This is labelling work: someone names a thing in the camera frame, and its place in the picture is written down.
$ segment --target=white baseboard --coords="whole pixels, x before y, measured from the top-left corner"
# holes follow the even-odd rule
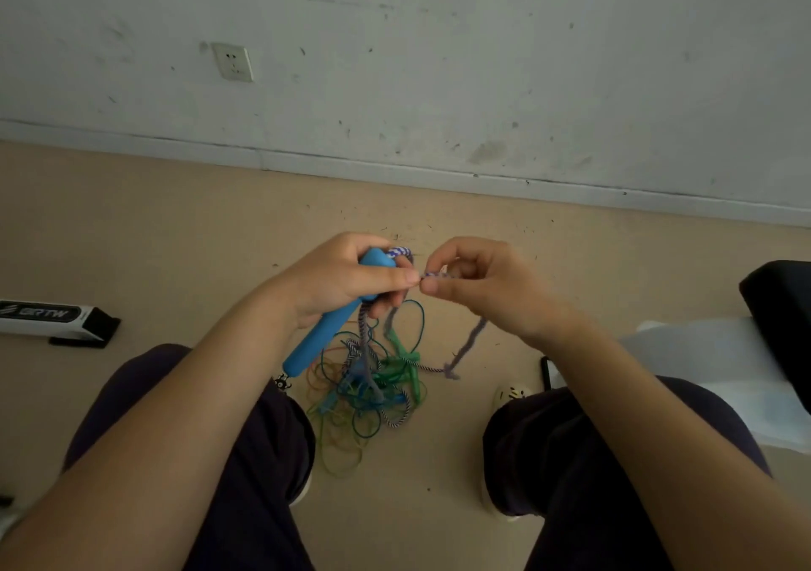
[[[152,156],[236,166],[478,193],[485,196],[542,199],[568,204],[631,208],[695,217],[747,220],[776,225],[811,227],[811,209],[754,204],[731,199],[658,193],[647,190],[595,187],[571,182],[449,172],[441,169],[393,166],[328,156],[262,148],[187,142],[168,138],[115,134],[72,127],[37,125],[0,119],[0,139],[125,155]]]

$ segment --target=white wall socket plate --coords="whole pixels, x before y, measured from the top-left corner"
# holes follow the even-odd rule
[[[245,46],[232,44],[211,44],[220,74],[226,80],[253,82],[250,59]]]

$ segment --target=pile of ropes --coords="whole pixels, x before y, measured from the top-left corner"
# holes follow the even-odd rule
[[[386,255],[391,258],[404,256],[414,262],[411,251],[405,247],[395,247]],[[338,332],[333,340],[338,340],[340,346],[321,351],[319,358],[305,371],[309,386],[308,417],[315,427],[324,468],[334,476],[351,474],[360,464],[370,439],[380,432],[383,424],[399,428],[425,401],[427,387],[419,378],[420,371],[458,379],[453,369],[473,346],[487,322],[484,318],[479,320],[451,363],[443,368],[432,368],[421,363],[417,352],[425,331],[425,310],[416,300],[405,300],[403,306],[406,304],[415,304],[421,315],[419,336],[410,351],[402,345],[392,327],[399,309],[392,309],[383,324],[383,336],[392,348],[389,351],[375,338],[380,322],[369,325],[371,304],[364,302],[358,313],[358,333]],[[337,361],[331,357],[335,352],[346,356]],[[348,465],[333,466],[325,454],[328,449],[350,457]]]

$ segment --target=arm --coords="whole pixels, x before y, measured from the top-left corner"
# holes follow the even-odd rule
[[[358,265],[387,246],[341,234],[242,299],[11,532],[0,568],[180,568],[290,333],[360,295],[395,292],[380,313],[419,282],[415,270]]]
[[[546,353],[611,448],[677,569],[811,567],[811,520],[615,340],[546,291],[502,242],[454,238],[422,292]]]

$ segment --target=person's right thumb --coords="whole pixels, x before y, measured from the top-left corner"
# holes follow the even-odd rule
[[[419,290],[442,300],[472,307],[479,294],[477,284],[481,280],[448,277],[426,277],[419,283]]]

